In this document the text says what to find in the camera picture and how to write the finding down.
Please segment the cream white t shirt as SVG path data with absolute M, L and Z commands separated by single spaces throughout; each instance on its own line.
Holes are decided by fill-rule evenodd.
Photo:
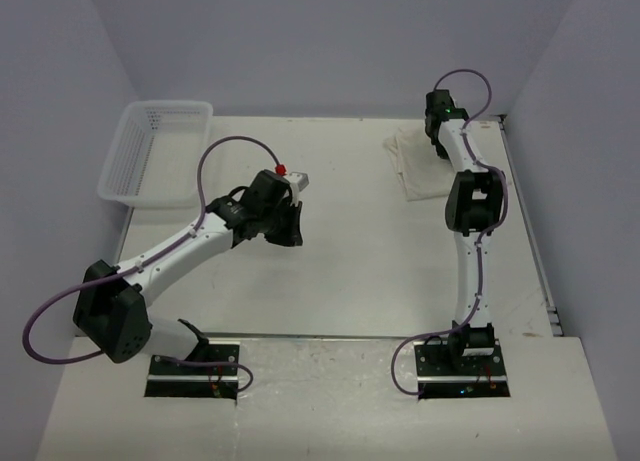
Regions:
M 408 202 L 448 196 L 455 172 L 422 129 L 398 129 L 382 146 Z

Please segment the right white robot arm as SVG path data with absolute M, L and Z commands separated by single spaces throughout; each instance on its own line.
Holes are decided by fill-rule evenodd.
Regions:
M 457 250 L 458 301 L 447 335 L 446 361 L 454 372 L 467 374 L 494 352 L 487 258 L 493 231 L 506 218 L 508 190 L 504 173 L 480 154 L 467 111 L 457 107 L 445 89 L 426 94 L 425 134 L 454 170 L 445 224 Z

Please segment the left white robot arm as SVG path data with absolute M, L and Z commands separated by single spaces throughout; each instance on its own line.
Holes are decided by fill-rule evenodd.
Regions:
M 305 173 L 262 170 L 250 186 L 211 201 L 190 225 L 145 253 L 118 266 L 94 263 L 74 324 L 114 363 L 145 353 L 187 374 L 216 365 L 192 323 L 153 318 L 148 307 L 202 263 L 258 235 L 278 246 L 302 245 L 300 193 L 308 184 Z

